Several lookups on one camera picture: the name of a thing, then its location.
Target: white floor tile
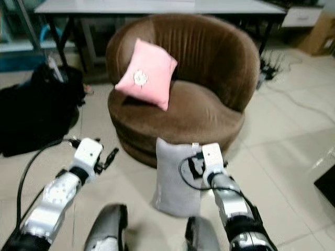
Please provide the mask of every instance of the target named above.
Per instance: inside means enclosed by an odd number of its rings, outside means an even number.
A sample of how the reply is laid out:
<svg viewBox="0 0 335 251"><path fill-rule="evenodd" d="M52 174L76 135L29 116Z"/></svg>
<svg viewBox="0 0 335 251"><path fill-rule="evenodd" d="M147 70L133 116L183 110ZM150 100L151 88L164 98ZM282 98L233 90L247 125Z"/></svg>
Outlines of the white floor tile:
<svg viewBox="0 0 335 251"><path fill-rule="evenodd" d="M32 164L23 189L23 195L34 195L44 185L48 184L55 175L67 167L74 155L74 148L67 143L52 147L43 152ZM34 152L0 159L0 200L16 197L22 172Z"/></svg>
<svg viewBox="0 0 335 251"><path fill-rule="evenodd" d="M10 87L15 84L21 84L28 80L30 76L31 71L0 73L0 89Z"/></svg>
<svg viewBox="0 0 335 251"><path fill-rule="evenodd" d="M187 219L176 219L150 206L156 170L127 173L89 184L76 199L74 250L82 250L99 211L108 203L128 207L126 241L130 250L178 250L183 246Z"/></svg>
<svg viewBox="0 0 335 251"><path fill-rule="evenodd" d="M328 102L335 109L335 81L330 85L311 88L309 91Z"/></svg>
<svg viewBox="0 0 335 251"><path fill-rule="evenodd" d="M244 147L245 147L244 143L242 142L242 140L241 140L240 137L238 136L238 137L232 142L232 144L229 146L228 151L235 150L235 149L237 149L237 148L244 148Z"/></svg>
<svg viewBox="0 0 335 251"><path fill-rule="evenodd" d="M335 209L314 186L313 165L323 155L309 135L250 148L294 211L312 231L335 219Z"/></svg>
<svg viewBox="0 0 335 251"><path fill-rule="evenodd" d="M335 76L335 58L332 56L315 56L305 61L307 64L324 72L327 75Z"/></svg>
<svg viewBox="0 0 335 251"><path fill-rule="evenodd" d="M279 251L324 251L320 243L310 234L294 242L281 246Z"/></svg>
<svg viewBox="0 0 335 251"><path fill-rule="evenodd" d="M287 94L271 94L265 97L307 132L335 127L335 109L309 89L291 91Z"/></svg>
<svg viewBox="0 0 335 251"><path fill-rule="evenodd" d="M34 199L34 196L23 197L22 214ZM3 246L8 236L15 226L16 220L16 199L2 201L0 214L0 247ZM52 244L50 251L72 250L73 237L73 220L74 206L70 207L66 213L64 224L62 225L55 242Z"/></svg>
<svg viewBox="0 0 335 251"><path fill-rule="evenodd" d="M325 251L333 251L335 247L335 225L314 233L315 238L321 243Z"/></svg>
<svg viewBox="0 0 335 251"><path fill-rule="evenodd" d="M239 138L246 146L277 141L302 133L301 128L263 96L254 97L245 111Z"/></svg>
<svg viewBox="0 0 335 251"><path fill-rule="evenodd" d="M72 137L81 137L81 131L82 131L82 120L83 120L83 109L84 107L79 107L78 108L78 117L77 120L74 121L74 125L69 129L69 132L67 135L65 135L65 138L72 138Z"/></svg>
<svg viewBox="0 0 335 251"><path fill-rule="evenodd" d="M110 153L110 149L104 149L101 154L101 160L105 161L107 154ZM110 180L111 178L125 175L127 173L137 173L144 170L153 169L145 164L138 162L137 160L130 157L122 147L119 148L119 152L116 155L113 163L110 167L105 170L97 179L96 182L104 182L105 180Z"/></svg>
<svg viewBox="0 0 335 251"><path fill-rule="evenodd" d="M259 92L273 93L267 85L280 90L297 90L332 84L335 73L329 66L320 67L311 57L296 50L283 50L285 59L281 64L282 72L267 84L263 84Z"/></svg>
<svg viewBox="0 0 335 251"><path fill-rule="evenodd" d="M265 173L247 149L239 149L227 156L227 172L233 176L243 193L258 207L269 236L275 244L286 242L310 233L307 225L290 207L286 198ZM220 231L217 207L203 203L208 217Z"/></svg>
<svg viewBox="0 0 335 251"><path fill-rule="evenodd" d="M332 147L335 147L335 127L325 129L310 134L315 142L320 146L319 152L326 153Z"/></svg>
<svg viewBox="0 0 335 251"><path fill-rule="evenodd" d="M111 84L93 85L92 89L94 90L94 95L85 98L82 136L101 138L101 142L107 149L119 146L107 107L108 95L112 90L112 86Z"/></svg>

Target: brown armchair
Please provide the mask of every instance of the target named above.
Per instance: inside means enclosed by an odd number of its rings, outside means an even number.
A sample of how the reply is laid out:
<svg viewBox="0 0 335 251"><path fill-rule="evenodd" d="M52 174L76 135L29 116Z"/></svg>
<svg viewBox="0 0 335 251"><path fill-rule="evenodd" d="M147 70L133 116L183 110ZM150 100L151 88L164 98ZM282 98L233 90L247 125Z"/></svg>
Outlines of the brown armchair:
<svg viewBox="0 0 335 251"><path fill-rule="evenodd" d="M162 14L121 28L106 51L109 78L126 72L137 38L157 44L178 61L168 110L112 90L108 99L119 140L135 159L156 167L155 144L218 142L225 151L238 135L259 75L253 41L234 26L212 17Z"/></svg>

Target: gray cushion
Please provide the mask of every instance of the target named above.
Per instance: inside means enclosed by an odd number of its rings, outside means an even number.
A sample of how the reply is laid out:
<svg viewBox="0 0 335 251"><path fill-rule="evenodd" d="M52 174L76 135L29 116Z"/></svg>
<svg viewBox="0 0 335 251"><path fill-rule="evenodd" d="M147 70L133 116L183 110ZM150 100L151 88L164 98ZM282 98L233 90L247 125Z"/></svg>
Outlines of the gray cushion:
<svg viewBox="0 0 335 251"><path fill-rule="evenodd" d="M201 147L192 148L191 144L168 144L161 138L157 139L157 185L151 204L154 208L178 217L200 215L200 191L189 187L180 177L179 163L200 152ZM195 163L196 170L201 173L201 163ZM185 161L182 165L186 180L193 176ZM192 185L200 187L201 179Z"/></svg>

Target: black bag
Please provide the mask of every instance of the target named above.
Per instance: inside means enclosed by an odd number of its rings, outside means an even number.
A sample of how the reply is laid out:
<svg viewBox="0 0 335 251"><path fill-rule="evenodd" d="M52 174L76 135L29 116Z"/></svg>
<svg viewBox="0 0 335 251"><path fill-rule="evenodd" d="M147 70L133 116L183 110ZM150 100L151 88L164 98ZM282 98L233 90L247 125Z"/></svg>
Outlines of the black bag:
<svg viewBox="0 0 335 251"><path fill-rule="evenodd" d="M12 156L40 149L68 133L84 104L82 73L60 67L64 83L45 64L30 81L0 90L0 152Z"/></svg>

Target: pink cushion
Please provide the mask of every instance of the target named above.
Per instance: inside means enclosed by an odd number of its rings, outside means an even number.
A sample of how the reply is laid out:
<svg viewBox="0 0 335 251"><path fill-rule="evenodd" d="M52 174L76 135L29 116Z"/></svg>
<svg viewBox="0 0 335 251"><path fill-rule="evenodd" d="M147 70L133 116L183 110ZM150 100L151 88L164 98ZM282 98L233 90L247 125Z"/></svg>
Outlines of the pink cushion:
<svg viewBox="0 0 335 251"><path fill-rule="evenodd" d="M137 39L128 69L115 89L166 111L176 66L177 61L163 48Z"/></svg>

